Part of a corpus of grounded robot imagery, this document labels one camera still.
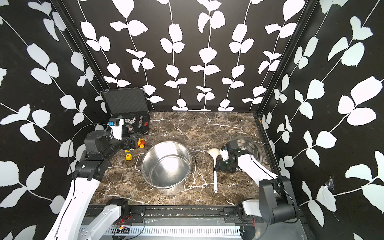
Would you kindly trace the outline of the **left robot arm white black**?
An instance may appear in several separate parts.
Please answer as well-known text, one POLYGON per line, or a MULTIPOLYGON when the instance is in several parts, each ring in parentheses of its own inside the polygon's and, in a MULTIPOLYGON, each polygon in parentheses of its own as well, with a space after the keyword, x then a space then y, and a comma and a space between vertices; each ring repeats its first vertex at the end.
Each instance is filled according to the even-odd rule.
POLYGON ((80 230, 90 201, 99 187, 111 159, 121 150, 137 148, 139 137, 116 139, 110 131, 97 130, 87 134, 86 150, 72 173, 73 180, 65 203, 48 235, 47 240, 99 240, 122 215, 125 203, 116 201, 83 230, 80 230))

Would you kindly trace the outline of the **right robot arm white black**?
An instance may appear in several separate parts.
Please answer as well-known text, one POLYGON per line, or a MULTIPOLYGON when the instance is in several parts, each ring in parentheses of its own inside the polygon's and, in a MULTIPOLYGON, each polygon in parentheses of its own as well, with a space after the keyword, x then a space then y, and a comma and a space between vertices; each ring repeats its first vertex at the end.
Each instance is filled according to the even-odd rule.
POLYGON ((260 146, 249 138, 231 138, 221 149, 212 148, 208 154, 214 164, 214 191, 218 191, 217 173, 245 172, 259 187, 257 199, 245 200, 240 214, 262 218, 267 224, 293 224, 299 220, 299 207, 291 181, 263 166, 260 146))

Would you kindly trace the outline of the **white plastic ladle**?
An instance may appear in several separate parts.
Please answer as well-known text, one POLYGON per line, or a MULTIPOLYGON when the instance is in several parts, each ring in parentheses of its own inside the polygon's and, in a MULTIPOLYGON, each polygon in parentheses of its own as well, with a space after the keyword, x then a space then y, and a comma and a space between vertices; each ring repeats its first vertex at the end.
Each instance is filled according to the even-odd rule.
POLYGON ((208 154, 213 158, 213 173, 214 173, 214 192, 218 193, 218 179, 217 171, 215 170, 217 157, 220 155, 220 150, 217 148, 212 148, 208 150, 208 154))

